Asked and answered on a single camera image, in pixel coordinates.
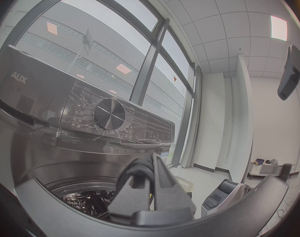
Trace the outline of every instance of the control knob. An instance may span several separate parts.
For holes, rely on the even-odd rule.
[[[104,99],[96,106],[95,119],[101,127],[107,130],[121,127],[125,116],[124,107],[115,99]]]

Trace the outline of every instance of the machine top panel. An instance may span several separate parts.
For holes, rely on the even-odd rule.
[[[76,78],[13,46],[0,58],[0,99],[10,107],[58,127]]]
[[[108,108],[107,103],[113,103],[114,109],[109,106],[109,110],[106,110]],[[103,115],[103,113],[105,113],[105,119],[108,119],[113,113],[112,119],[109,119],[108,127],[115,127],[114,130],[103,128],[107,122],[105,122],[104,117],[98,116]],[[82,132],[94,135],[95,139],[104,137],[118,143],[125,141],[170,145],[174,142],[175,134],[173,122],[80,80],[76,81],[66,103],[60,128],[65,130],[65,132],[60,133],[61,136],[66,136],[69,134],[68,132],[77,134]]]

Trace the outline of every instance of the gray building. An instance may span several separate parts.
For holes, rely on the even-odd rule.
[[[40,1],[18,1],[0,28],[0,48],[13,27]],[[49,32],[48,24],[56,26],[57,34]],[[93,46],[89,54],[82,52],[69,73],[128,100],[145,55],[111,27],[76,7],[58,2],[27,29],[16,48],[67,72],[83,47],[82,37],[87,29],[92,34]],[[120,67],[128,68],[128,73],[118,69]],[[182,121],[185,94],[160,69],[154,67],[142,107],[174,122],[175,140]]]

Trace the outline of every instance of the aux logo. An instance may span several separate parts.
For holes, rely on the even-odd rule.
[[[10,77],[14,77],[17,81],[20,81],[23,84],[25,84],[25,81],[28,79],[28,78],[25,78],[22,75],[20,75],[20,77],[19,77],[19,74],[17,74],[16,72],[14,72]]]

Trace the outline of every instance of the ceiling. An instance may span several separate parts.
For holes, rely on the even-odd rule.
[[[251,77],[281,78],[300,29],[281,0],[163,0],[187,34],[203,74],[235,77],[243,54]],[[271,38],[271,15],[287,21],[287,41]]]

